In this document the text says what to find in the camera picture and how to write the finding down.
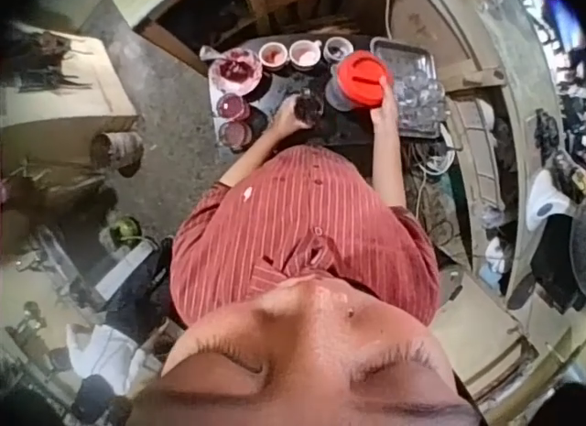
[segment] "man's left hand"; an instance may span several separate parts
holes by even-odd
[[[291,136],[299,130],[311,128],[295,116],[295,103],[299,98],[298,94],[289,96],[279,107],[275,119],[269,129],[279,136],[279,139]]]

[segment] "white fan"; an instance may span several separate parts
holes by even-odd
[[[576,205],[570,197],[556,189],[551,173],[543,169],[533,182],[526,205],[527,229],[535,231],[550,215],[557,213],[573,217]]]

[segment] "red liquid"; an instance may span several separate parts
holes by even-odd
[[[252,78],[255,71],[245,62],[225,60],[220,64],[220,74],[228,81],[244,82]]]
[[[238,151],[248,145],[252,139],[252,130],[242,122],[228,122],[220,127],[220,141],[226,147]]]
[[[250,115],[250,106],[240,96],[225,94],[216,105],[218,115],[231,121],[243,121]]]

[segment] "eyebrow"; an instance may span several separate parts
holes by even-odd
[[[431,404],[431,403],[396,403],[393,401],[358,400],[354,406],[362,412],[385,412],[410,419],[442,419],[460,417],[470,421],[480,419],[476,409],[468,403]]]

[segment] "red lid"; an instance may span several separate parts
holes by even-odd
[[[338,84],[346,97],[367,107],[383,103],[383,88],[379,83],[383,76],[393,85],[393,73],[366,50],[356,50],[338,66]]]

